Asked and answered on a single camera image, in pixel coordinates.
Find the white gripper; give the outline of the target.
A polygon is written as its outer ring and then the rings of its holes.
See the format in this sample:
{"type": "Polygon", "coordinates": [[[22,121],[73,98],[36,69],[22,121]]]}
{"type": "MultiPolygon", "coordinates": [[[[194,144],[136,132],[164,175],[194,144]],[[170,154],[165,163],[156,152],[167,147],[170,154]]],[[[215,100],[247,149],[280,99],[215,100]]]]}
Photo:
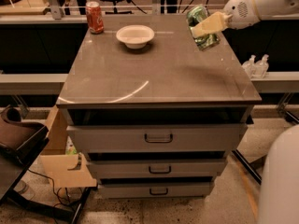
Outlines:
{"type": "Polygon", "coordinates": [[[225,30],[244,29],[260,21],[254,0],[229,0],[224,12],[215,12],[196,24],[192,29],[194,38],[225,30]]]}

